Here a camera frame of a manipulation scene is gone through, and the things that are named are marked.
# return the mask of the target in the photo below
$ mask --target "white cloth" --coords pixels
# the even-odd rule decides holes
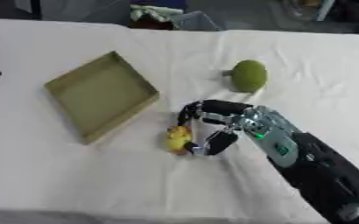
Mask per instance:
[[[89,146],[43,85],[117,51],[160,100]],[[221,72],[260,60],[269,81],[230,91]],[[277,109],[359,167],[359,36],[273,31],[136,31],[0,20],[0,208],[279,223],[324,220],[246,136],[219,157],[175,157],[162,134],[199,99]],[[215,127],[202,125],[202,135]]]

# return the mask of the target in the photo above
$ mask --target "table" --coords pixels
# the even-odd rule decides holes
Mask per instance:
[[[112,50],[161,98],[82,145],[43,85]],[[252,95],[230,91],[221,77],[247,59],[269,70],[266,87]],[[199,99],[277,109],[359,167],[359,35],[0,20],[0,70],[0,209],[324,222],[245,136],[219,157],[166,152],[175,112]],[[199,136],[216,129],[198,127]]]

